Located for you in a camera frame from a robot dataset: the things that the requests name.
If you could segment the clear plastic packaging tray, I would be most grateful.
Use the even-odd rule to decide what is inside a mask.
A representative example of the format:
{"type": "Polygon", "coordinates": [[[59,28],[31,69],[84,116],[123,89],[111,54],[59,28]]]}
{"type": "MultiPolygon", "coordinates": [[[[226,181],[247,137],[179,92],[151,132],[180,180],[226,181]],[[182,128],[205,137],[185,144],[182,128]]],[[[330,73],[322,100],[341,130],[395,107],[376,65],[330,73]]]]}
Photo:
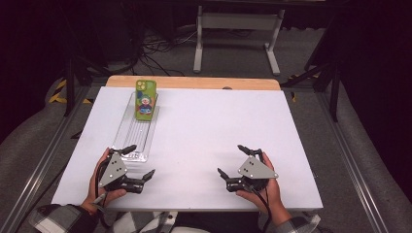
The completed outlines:
{"type": "Polygon", "coordinates": [[[135,100],[136,93],[133,92],[129,97],[112,148],[122,150],[135,146],[135,150],[128,154],[122,154],[121,159],[128,162],[146,162],[155,133],[159,107],[152,108],[153,117],[151,120],[140,120],[135,116],[135,100]]]}

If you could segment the wooden table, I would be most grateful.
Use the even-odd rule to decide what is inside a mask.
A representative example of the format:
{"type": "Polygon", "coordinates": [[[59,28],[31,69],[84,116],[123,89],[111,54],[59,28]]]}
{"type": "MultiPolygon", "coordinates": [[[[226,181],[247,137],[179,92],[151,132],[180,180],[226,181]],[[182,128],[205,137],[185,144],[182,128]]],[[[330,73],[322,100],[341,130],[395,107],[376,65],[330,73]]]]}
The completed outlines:
{"type": "Polygon", "coordinates": [[[233,90],[280,90],[276,80],[209,77],[112,76],[109,87],[134,87],[138,80],[153,80],[158,88],[201,88],[233,90]]]}

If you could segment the white board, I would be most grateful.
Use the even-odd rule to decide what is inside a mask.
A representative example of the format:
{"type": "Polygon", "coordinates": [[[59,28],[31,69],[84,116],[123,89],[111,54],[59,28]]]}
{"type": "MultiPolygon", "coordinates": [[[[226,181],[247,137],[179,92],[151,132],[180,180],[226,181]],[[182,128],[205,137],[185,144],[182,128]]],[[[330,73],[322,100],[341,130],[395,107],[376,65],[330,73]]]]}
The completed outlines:
{"type": "Polygon", "coordinates": [[[150,154],[128,174],[154,172],[140,194],[110,204],[122,211],[251,211],[254,205],[225,188],[220,173],[238,174],[246,155],[265,151],[279,175],[289,210],[323,205],[286,97],[281,91],[161,88],[150,154]]]}

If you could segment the black tripod stand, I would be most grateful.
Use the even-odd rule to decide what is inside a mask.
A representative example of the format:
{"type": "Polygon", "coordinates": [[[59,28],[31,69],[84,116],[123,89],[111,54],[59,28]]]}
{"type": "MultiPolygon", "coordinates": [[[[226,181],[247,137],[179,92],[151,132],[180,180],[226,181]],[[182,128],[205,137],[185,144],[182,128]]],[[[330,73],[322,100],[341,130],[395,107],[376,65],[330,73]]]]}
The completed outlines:
{"type": "Polygon", "coordinates": [[[91,72],[88,71],[88,68],[95,70],[98,75],[111,76],[111,73],[106,68],[99,66],[84,57],[73,55],[68,58],[65,68],[67,103],[64,115],[66,117],[70,115],[76,105],[75,81],[78,81],[80,86],[89,86],[92,83],[91,72]]]}

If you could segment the person's right hand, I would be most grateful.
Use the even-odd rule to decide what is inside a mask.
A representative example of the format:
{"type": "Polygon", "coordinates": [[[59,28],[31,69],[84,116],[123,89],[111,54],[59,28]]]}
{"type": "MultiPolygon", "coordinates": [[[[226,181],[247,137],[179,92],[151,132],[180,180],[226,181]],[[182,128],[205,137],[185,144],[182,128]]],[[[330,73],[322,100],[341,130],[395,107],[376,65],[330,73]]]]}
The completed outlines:
{"type": "Polygon", "coordinates": [[[269,212],[267,211],[264,203],[256,194],[245,190],[238,190],[236,192],[236,195],[255,204],[261,212],[265,214],[268,214],[270,212],[271,220],[276,227],[292,218],[291,214],[283,205],[280,195],[280,187],[276,179],[270,179],[268,181],[266,190],[262,190],[260,192],[260,195],[265,200],[270,209],[269,212]]]}

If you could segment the yellow black floor tape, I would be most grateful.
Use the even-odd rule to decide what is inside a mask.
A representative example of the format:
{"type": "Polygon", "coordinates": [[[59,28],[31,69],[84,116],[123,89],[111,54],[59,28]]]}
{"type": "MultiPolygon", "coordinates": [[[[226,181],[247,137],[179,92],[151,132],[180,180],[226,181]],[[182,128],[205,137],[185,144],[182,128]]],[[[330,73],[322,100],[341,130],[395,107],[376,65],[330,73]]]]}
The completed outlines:
{"type": "Polygon", "coordinates": [[[66,86],[67,81],[65,79],[62,79],[59,81],[58,85],[56,86],[53,94],[51,95],[51,98],[49,99],[50,103],[67,103],[67,99],[65,97],[61,97],[60,94],[63,90],[63,88],[66,86]]]}

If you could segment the person's lap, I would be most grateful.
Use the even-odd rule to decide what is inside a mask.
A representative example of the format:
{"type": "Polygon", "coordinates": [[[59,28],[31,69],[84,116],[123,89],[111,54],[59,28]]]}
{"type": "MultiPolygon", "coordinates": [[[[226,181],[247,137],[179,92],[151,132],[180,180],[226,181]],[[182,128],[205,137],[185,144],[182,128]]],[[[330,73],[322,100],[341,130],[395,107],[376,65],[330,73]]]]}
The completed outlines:
{"type": "Polygon", "coordinates": [[[106,233],[209,233],[203,229],[176,226],[178,212],[126,212],[106,233]]]}

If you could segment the aluminium floor rail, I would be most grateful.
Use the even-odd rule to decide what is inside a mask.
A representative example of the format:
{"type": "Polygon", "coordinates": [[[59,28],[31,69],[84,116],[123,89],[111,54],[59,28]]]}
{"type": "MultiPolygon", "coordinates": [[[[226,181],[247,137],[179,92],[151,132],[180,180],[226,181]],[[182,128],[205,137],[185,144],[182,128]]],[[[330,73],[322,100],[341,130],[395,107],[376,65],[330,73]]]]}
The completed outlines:
{"type": "Polygon", "coordinates": [[[25,183],[24,189],[19,195],[14,207],[10,211],[10,214],[4,221],[4,224],[0,227],[0,233],[16,233],[19,224],[23,222],[24,216],[29,213],[30,203],[32,202],[44,179],[44,176],[52,164],[53,158],[60,146],[66,129],[70,125],[78,109],[81,107],[88,91],[89,86],[81,86],[78,93],[74,95],[75,99],[72,102],[67,103],[69,113],[67,116],[62,118],[56,131],[52,134],[51,141],[40,158],[40,161],[35,167],[33,173],[29,176],[27,182],[25,183]]]}
{"type": "Polygon", "coordinates": [[[356,193],[360,199],[362,207],[367,215],[368,221],[374,233],[389,233],[388,227],[383,220],[374,198],[371,195],[370,188],[366,183],[356,159],[348,145],[348,142],[337,122],[335,122],[329,113],[329,104],[322,93],[317,93],[316,97],[321,109],[326,117],[334,138],[341,150],[341,155],[345,168],[351,178],[356,193]]]}

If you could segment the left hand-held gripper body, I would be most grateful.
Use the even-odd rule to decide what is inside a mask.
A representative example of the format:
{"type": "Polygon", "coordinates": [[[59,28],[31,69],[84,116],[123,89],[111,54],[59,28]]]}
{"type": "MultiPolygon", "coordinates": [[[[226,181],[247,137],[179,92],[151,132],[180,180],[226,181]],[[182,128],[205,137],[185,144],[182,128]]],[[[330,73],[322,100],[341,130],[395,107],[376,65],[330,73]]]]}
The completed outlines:
{"type": "Polygon", "coordinates": [[[127,175],[127,168],[119,150],[109,149],[107,158],[99,165],[97,172],[97,186],[106,191],[125,189],[126,192],[141,193],[144,183],[139,179],[131,179],[127,175]]]}

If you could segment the green cartoon phone case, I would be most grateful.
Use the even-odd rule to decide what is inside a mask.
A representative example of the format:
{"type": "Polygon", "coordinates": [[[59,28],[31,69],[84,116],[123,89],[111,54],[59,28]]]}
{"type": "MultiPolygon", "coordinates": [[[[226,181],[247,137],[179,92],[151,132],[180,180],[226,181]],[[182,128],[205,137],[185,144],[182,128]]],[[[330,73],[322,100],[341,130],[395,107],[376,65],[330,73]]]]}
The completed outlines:
{"type": "Polygon", "coordinates": [[[135,117],[137,120],[151,121],[155,110],[156,82],[138,80],[136,82],[135,117]]]}

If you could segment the white metal stand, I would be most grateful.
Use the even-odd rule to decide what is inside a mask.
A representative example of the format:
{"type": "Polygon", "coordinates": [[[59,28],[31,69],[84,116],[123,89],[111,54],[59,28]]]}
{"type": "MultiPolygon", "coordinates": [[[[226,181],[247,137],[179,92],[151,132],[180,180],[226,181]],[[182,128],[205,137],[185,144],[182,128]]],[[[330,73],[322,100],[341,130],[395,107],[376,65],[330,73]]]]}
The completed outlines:
{"type": "Polygon", "coordinates": [[[271,39],[264,44],[268,62],[274,76],[280,75],[280,68],[275,56],[274,47],[281,30],[285,11],[280,10],[275,15],[254,15],[234,13],[205,13],[203,7],[197,8],[196,18],[196,48],[193,61],[193,72],[200,73],[202,68],[204,29],[241,29],[270,31],[271,39]]]}

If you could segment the black metal stand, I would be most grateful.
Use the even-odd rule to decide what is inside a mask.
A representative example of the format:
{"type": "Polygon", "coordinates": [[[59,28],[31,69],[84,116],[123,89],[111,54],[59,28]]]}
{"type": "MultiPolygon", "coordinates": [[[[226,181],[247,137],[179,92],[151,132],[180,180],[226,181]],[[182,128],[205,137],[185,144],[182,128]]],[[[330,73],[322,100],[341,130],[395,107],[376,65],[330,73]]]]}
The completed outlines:
{"type": "Polygon", "coordinates": [[[312,88],[315,92],[324,92],[330,85],[330,98],[328,103],[328,112],[334,122],[337,122],[337,103],[340,84],[340,71],[337,63],[327,63],[316,66],[298,76],[292,76],[286,82],[281,83],[281,88],[289,88],[298,83],[309,80],[312,77],[317,78],[312,83],[312,88]]]}

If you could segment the person's left hand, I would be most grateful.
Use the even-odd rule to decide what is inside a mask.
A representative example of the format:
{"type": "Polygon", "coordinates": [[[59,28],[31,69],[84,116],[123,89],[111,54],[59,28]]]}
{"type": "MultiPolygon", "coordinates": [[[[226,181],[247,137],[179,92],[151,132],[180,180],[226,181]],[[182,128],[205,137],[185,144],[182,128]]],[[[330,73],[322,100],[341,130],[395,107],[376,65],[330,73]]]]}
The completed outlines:
{"type": "MultiPolygon", "coordinates": [[[[89,180],[89,187],[88,187],[88,193],[87,193],[86,199],[81,204],[81,207],[84,210],[86,210],[91,216],[94,216],[98,210],[98,208],[93,205],[93,202],[99,195],[105,192],[105,189],[102,189],[102,190],[98,190],[98,193],[95,193],[95,188],[96,188],[95,178],[96,178],[96,173],[97,173],[99,165],[107,158],[108,154],[109,154],[109,149],[105,149],[102,156],[98,160],[94,168],[93,174],[89,180]]],[[[125,194],[126,194],[125,189],[117,189],[114,191],[109,191],[108,194],[106,195],[106,202],[103,204],[103,206],[107,206],[110,202],[118,198],[121,198],[125,194]]]]}

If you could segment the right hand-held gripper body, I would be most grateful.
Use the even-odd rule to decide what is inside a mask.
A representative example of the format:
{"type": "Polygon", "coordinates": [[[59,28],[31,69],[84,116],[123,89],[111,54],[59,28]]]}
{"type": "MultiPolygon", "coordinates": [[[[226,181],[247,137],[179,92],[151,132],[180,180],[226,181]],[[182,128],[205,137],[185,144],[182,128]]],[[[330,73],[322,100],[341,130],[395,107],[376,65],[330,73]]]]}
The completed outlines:
{"type": "Polygon", "coordinates": [[[226,189],[229,192],[245,190],[248,192],[261,191],[267,187],[270,179],[277,179],[278,174],[271,170],[263,159],[262,150],[256,150],[255,156],[248,155],[248,158],[238,169],[240,178],[230,178],[226,182],[226,189]]]}

